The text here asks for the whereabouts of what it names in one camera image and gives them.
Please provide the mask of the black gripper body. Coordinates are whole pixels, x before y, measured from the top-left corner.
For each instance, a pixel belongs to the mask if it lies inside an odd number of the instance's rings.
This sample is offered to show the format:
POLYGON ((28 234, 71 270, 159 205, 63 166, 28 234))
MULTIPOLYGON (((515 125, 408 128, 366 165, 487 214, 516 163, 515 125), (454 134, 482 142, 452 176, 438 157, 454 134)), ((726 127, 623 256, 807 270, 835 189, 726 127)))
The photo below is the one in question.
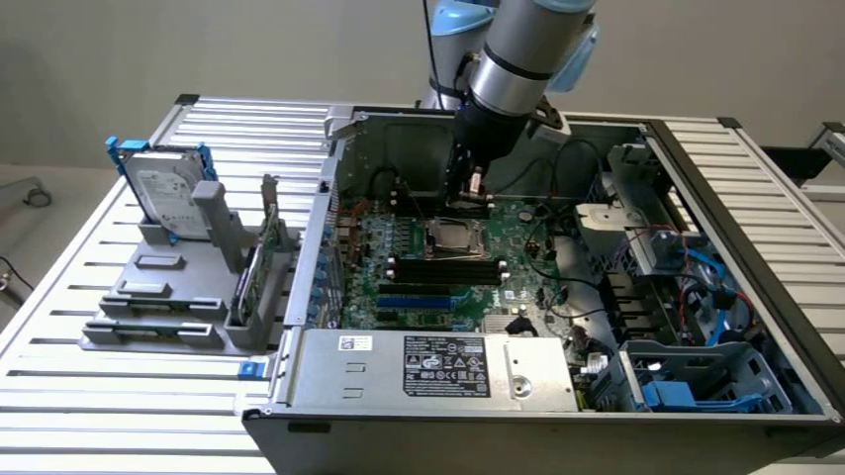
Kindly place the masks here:
POLYGON ((454 145, 450 167, 455 172, 487 169, 490 162, 514 149, 528 116, 510 116, 488 110, 476 102, 467 102, 454 119, 454 145))

